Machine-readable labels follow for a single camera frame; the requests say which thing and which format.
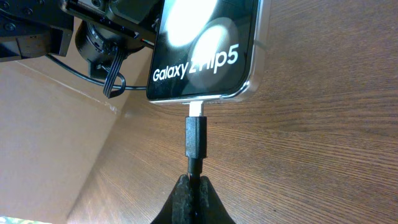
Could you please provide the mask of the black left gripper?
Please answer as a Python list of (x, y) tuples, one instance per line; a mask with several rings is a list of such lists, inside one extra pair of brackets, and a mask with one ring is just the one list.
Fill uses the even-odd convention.
[(61, 9), (126, 39), (131, 47), (152, 47), (162, 10), (161, 0), (63, 0)]

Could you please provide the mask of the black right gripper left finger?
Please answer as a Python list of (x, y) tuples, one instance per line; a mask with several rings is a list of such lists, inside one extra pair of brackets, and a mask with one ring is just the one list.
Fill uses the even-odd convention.
[(193, 193), (188, 175), (181, 175), (151, 224), (193, 223)]

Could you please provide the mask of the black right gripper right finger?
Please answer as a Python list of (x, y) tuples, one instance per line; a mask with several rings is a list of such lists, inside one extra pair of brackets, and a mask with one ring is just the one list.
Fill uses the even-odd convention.
[(210, 179), (200, 177), (197, 194), (197, 223), (199, 224), (235, 224), (226, 211)]

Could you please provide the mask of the black Galaxy smartphone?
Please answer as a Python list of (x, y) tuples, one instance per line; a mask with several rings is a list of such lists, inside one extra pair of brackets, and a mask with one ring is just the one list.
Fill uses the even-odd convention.
[(264, 77), (271, 0), (166, 0), (147, 82), (151, 103), (241, 101)]

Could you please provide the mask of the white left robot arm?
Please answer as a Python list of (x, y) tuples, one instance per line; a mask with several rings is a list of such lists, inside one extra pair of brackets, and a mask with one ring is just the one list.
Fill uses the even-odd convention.
[(1, 0), (1, 61), (66, 56), (71, 41), (92, 78), (105, 79), (118, 49), (153, 48), (161, 0)]

